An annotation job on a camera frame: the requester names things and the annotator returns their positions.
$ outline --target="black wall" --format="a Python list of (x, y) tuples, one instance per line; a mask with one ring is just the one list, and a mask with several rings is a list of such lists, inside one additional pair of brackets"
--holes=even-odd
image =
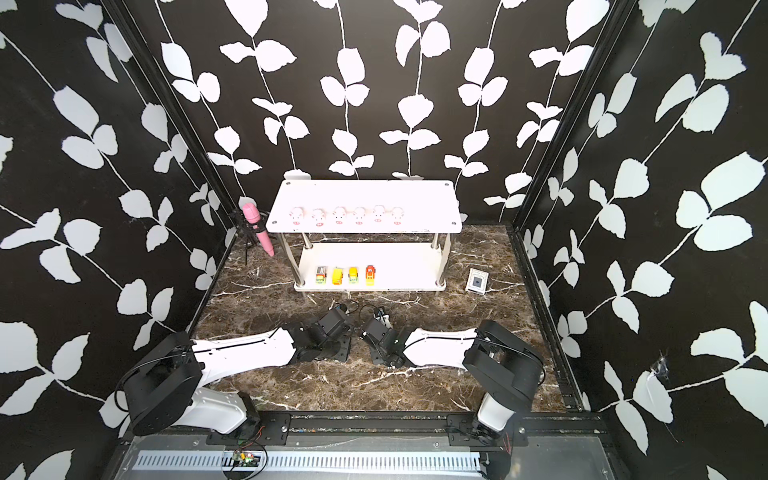
[(652, 4), (621, 33), (525, 243), (584, 404), (635, 478), (764, 478), (768, 5), (675, 2), (659, 18)]
[[(220, 176), (235, 199), (252, 197), (269, 210), (284, 177), (456, 180), (461, 175), (460, 211), (472, 220), (494, 222), (511, 219), (502, 208), (508, 199), (512, 197), (511, 208), (520, 204), (528, 174), (535, 171), (561, 116), (552, 107), (567, 104), (611, 5), (607, 0), (445, 0), (424, 5), (416, 0), (281, 0), (268, 6), (266, 0), (129, 0), (126, 4), (167, 80), (177, 87), (180, 103), (203, 145), (214, 154), (212, 160), (219, 164)], [(419, 53), (418, 29), (424, 35), (424, 56)], [(406, 32), (401, 40), (410, 32), (415, 41), (407, 56), (401, 55), (402, 61), (396, 55), (399, 31)], [(164, 51), (162, 45), (172, 41), (176, 46)], [(271, 65), (264, 59), (260, 72), (254, 57), (248, 56), (254, 45), (264, 51), (281, 45), (276, 58), (282, 61)], [(468, 66), (468, 60), (476, 48), (489, 45), (495, 59), (492, 68), (489, 61), (485, 63), (490, 72), (484, 76), (480, 73), (484, 61)], [(345, 47), (347, 55), (355, 59), (359, 55), (360, 60), (343, 62), (345, 71), (340, 72), (337, 55)], [(540, 51), (550, 47), (549, 55)], [(230, 59), (233, 54), (222, 52), (232, 50), (240, 56)], [(561, 74), (556, 74), (558, 61), (543, 63), (559, 55), (553, 52), (565, 51)], [(357, 85), (350, 89), (352, 104), (345, 101), (342, 74), (347, 84)], [(335, 85), (342, 91), (326, 96), (321, 79), (327, 88)], [(476, 106), (474, 98), (466, 101), (469, 106), (462, 103), (458, 88), (463, 84), (467, 85), (462, 92), (474, 90), (477, 96), (479, 86), (471, 86), (470, 80), (487, 85), (484, 104)], [(202, 85), (203, 98), (193, 82)], [(360, 92), (366, 89), (360, 104)], [(412, 122), (413, 130), (420, 131), (414, 141), (419, 137), (424, 141), (412, 144), (423, 148), (409, 151), (405, 141), (388, 144), (380, 134), (402, 131), (402, 138), (411, 131), (398, 105), (417, 92), (432, 102), (432, 111), (418, 124)], [(261, 98), (269, 107), (270, 95), (275, 102), (291, 105), (290, 112), (274, 112), (280, 121), (252, 102)], [(526, 107), (529, 102), (538, 102), (541, 109), (551, 107), (544, 120)], [(265, 135), (265, 121), (276, 129), (274, 141)], [(521, 138), (518, 146), (518, 132), (528, 122), (526, 128), (541, 126), (540, 141), (528, 130), (530, 137)], [(286, 138), (281, 123), (289, 126), (293, 139)], [(239, 145), (216, 139), (219, 129), (223, 129), (220, 136), (231, 137), (228, 127), (239, 136)], [(479, 163), (462, 170), (468, 150), (463, 144), (473, 131), (481, 133), (467, 141), (468, 149), (477, 151), (470, 161)], [(396, 141), (397, 134), (392, 135), (385, 137)], [(231, 152), (224, 145), (231, 145)], [(350, 161), (358, 157), (363, 158), (355, 171)], [(236, 169), (231, 164), (239, 159), (245, 161)]]
[(117, 380), (190, 323), (231, 225), (101, 6), (0, 2), (0, 32), (0, 478), (99, 478)]

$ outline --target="white shelf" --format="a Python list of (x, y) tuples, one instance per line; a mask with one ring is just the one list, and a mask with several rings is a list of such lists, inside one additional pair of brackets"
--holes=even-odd
[[(380, 217), (373, 211), (377, 205), (384, 206)], [(334, 218), (337, 207), (346, 210), (346, 217)], [(358, 207), (365, 214), (355, 218)], [(392, 215), (396, 207), (402, 208), (402, 218)], [(301, 218), (291, 217), (295, 208), (301, 209)], [(325, 212), (323, 220), (312, 218), (316, 209)], [(266, 229), (272, 233), (459, 233), (462, 220), (450, 180), (285, 180)]]
[[(441, 255), (442, 249), (430, 243), (313, 243), (299, 262), (304, 286), (294, 286), (299, 292), (443, 291), (445, 283), (437, 285)], [(368, 265), (376, 268), (372, 286), (366, 285)], [(320, 285), (315, 281), (318, 266), (326, 268), (326, 282)], [(357, 267), (358, 283), (349, 283), (351, 266)], [(336, 267), (344, 269), (341, 285), (332, 282)]]

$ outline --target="marble floor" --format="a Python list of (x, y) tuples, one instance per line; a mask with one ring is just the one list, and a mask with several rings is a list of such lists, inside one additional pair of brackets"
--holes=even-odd
[[(424, 235), (326, 237), (315, 241), (429, 241)], [(541, 337), (531, 304), (522, 283), (505, 227), (467, 226), (453, 237), (447, 266), (445, 292), (308, 293), (293, 289), (293, 277), (285, 254), (276, 245), (269, 258), (260, 247), (248, 250), (245, 264), (242, 240), (229, 259), (193, 332), (197, 339), (226, 339), (253, 335), (285, 321), (308, 319), (338, 303), (354, 310), (371, 303), (384, 306), (392, 326), (420, 326), (427, 330), (463, 330), (493, 319), (526, 342), (545, 358), (547, 380), (533, 403), (536, 412), (564, 412), (564, 404), (552, 370), (547, 346)], [(289, 236), (294, 255), (301, 251), (301, 238)], [(470, 267), (490, 273), (489, 291), (480, 296), (464, 291)], [(351, 314), (360, 326), (371, 315), (365, 309)], [(368, 346), (353, 336), (345, 363), (305, 362), (291, 366), (252, 370), (228, 377), (211, 388), (247, 392), (259, 409), (300, 410), (422, 410), (476, 411), (484, 390), (466, 371), (456, 368), (401, 368), (375, 366)]]

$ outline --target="vent grille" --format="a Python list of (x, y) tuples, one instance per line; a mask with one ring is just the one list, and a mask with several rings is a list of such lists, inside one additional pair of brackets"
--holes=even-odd
[[(261, 468), (264, 453), (250, 451), (259, 460), (254, 466), (235, 467), (252, 472)], [(212, 471), (232, 468), (233, 451), (142, 450), (133, 470)], [(477, 452), (270, 452), (266, 470), (272, 472), (336, 473), (442, 473), (479, 477)]]

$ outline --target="shelf bottom tier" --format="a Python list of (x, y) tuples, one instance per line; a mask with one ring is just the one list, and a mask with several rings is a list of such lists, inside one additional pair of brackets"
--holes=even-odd
[[(304, 286), (295, 286), (299, 292), (386, 292), (386, 291), (443, 291), (438, 286), (438, 269), (442, 249), (433, 249), (430, 243), (313, 243), (303, 249), (299, 272)], [(366, 268), (373, 265), (376, 277), (373, 285), (366, 284)], [(326, 282), (317, 283), (317, 267), (326, 268)], [(349, 282), (349, 268), (357, 267), (357, 283)], [(340, 285), (333, 285), (333, 270), (341, 268), (344, 277)]]

